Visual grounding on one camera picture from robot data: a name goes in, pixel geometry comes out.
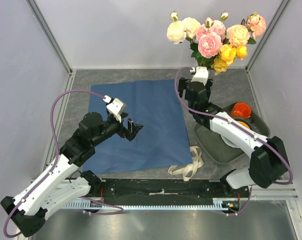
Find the yellow rose stem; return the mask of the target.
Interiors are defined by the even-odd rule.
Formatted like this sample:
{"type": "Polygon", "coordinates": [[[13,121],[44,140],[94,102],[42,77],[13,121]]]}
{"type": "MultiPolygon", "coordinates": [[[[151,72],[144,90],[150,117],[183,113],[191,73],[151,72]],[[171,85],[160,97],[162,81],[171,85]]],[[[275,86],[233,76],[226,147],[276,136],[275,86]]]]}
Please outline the yellow rose stem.
{"type": "Polygon", "coordinates": [[[211,64],[211,68],[215,71],[214,75],[224,73],[227,68],[232,65],[236,59],[243,60],[248,56],[248,49],[245,45],[233,47],[225,44],[219,49],[218,56],[211,64]]]}

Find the cream ribbon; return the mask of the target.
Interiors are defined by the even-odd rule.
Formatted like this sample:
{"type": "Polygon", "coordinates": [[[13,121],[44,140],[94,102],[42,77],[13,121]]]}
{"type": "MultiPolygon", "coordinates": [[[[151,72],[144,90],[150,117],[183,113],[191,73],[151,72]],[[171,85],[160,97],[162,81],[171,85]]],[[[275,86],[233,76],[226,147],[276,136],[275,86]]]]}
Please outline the cream ribbon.
{"type": "Polygon", "coordinates": [[[192,157],[192,162],[190,164],[187,164],[180,169],[177,169],[177,165],[172,165],[168,168],[168,173],[173,176],[181,175],[183,181],[188,182],[197,173],[198,169],[204,165],[200,147],[191,146],[190,153],[192,157]]]}

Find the double pink rose stem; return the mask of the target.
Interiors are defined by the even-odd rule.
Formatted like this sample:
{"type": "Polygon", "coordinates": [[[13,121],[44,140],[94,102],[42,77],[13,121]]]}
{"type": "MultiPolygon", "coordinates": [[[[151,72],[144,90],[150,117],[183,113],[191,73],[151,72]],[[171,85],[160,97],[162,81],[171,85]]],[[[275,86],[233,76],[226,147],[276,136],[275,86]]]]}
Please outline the double pink rose stem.
{"type": "Polygon", "coordinates": [[[212,33],[214,31],[214,21],[208,17],[205,22],[200,25],[196,31],[196,41],[199,41],[200,38],[204,35],[212,33]]]}

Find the peach pink rose stem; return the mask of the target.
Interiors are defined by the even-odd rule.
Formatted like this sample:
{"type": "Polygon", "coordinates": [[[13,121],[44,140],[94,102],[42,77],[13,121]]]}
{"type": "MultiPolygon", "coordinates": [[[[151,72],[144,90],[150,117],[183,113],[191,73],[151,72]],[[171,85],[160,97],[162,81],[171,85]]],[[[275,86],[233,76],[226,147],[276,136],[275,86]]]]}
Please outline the peach pink rose stem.
{"type": "Polygon", "coordinates": [[[231,46],[254,45],[266,31],[266,20],[256,12],[242,19],[240,24],[233,25],[226,30],[226,38],[231,46]]]}

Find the pink rose stem with bud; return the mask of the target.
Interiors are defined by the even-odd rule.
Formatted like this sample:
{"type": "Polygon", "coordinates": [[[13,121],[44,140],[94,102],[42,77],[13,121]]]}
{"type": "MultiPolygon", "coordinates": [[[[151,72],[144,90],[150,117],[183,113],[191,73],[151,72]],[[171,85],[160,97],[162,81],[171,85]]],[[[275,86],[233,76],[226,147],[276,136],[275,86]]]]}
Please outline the pink rose stem with bud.
{"type": "Polygon", "coordinates": [[[216,33],[221,37],[221,40],[224,40],[226,38],[226,27],[223,24],[223,21],[225,21],[229,17],[228,12],[223,12],[220,16],[219,20],[213,20],[211,25],[210,25],[210,32],[211,33],[216,33]]]}

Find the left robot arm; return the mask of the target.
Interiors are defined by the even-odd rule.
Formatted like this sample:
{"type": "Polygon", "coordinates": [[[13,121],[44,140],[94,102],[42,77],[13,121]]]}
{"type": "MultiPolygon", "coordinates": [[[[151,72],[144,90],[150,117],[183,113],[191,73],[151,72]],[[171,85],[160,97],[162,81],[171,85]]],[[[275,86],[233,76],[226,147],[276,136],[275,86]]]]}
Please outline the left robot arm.
{"type": "Polygon", "coordinates": [[[90,170],[82,172],[59,191],[55,189],[95,154],[97,145],[113,135],[132,141],[142,128],[143,125],[135,124],[130,118],[125,127],[113,114],[103,120],[97,112],[87,113],[44,172],[21,193],[1,200],[0,204],[8,214],[7,220],[12,221],[24,237],[30,237],[69,202],[84,196],[97,196],[102,188],[101,179],[90,170]]]}

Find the blue wrapping paper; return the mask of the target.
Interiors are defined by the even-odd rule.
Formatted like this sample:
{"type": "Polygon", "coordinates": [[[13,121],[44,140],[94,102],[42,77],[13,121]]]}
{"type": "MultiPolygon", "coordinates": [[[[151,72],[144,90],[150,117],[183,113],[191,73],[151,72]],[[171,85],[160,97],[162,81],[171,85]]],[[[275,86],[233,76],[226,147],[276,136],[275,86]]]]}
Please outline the blue wrapping paper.
{"type": "Polygon", "coordinates": [[[147,170],[192,162],[189,140],[174,80],[92,85],[91,91],[119,98],[135,124],[143,125],[132,141],[115,134],[95,148],[82,169],[95,174],[147,170]]]}

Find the cream white rose stem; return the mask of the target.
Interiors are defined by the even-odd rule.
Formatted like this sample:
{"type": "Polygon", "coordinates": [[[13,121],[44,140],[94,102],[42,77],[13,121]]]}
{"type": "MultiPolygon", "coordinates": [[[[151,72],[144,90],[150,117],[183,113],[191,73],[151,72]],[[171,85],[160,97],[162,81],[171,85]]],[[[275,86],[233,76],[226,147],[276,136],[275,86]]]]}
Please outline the cream white rose stem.
{"type": "Polygon", "coordinates": [[[167,28],[166,37],[171,43],[178,45],[185,40],[189,41],[190,43],[195,42],[197,30],[201,26],[199,21],[191,17],[179,20],[176,11],[173,11],[170,14],[170,20],[172,22],[167,28]]]}

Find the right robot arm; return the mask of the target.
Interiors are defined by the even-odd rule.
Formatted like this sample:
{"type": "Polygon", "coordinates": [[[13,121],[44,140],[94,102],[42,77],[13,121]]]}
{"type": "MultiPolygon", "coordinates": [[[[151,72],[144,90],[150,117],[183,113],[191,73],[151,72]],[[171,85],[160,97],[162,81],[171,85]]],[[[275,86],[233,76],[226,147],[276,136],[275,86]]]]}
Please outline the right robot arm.
{"type": "Polygon", "coordinates": [[[174,87],[178,100],[187,100],[183,106],[198,124],[223,136],[250,157],[248,168],[225,175],[225,181],[219,185],[222,195],[231,197],[239,188],[248,185],[266,189],[271,184],[280,184],[278,179],[283,174],[293,175],[284,143],[279,137],[269,138],[240,124],[208,101],[209,88],[201,82],[177,77],[174,87]]]}

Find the small pink rose stem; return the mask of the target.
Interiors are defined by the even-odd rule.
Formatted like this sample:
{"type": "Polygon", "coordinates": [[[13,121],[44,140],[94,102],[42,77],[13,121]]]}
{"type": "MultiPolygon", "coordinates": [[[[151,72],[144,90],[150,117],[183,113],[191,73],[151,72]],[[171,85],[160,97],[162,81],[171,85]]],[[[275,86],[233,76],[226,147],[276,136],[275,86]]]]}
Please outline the small pink rose stem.
{"type": "Polygon", "coordinates": [[[198,43],[190,44],[190,49],[193,51],[191,57],[195,58],[199,67],[210,68],[222,45],[221,37],[215,32],[204,34],[198,43]]]}

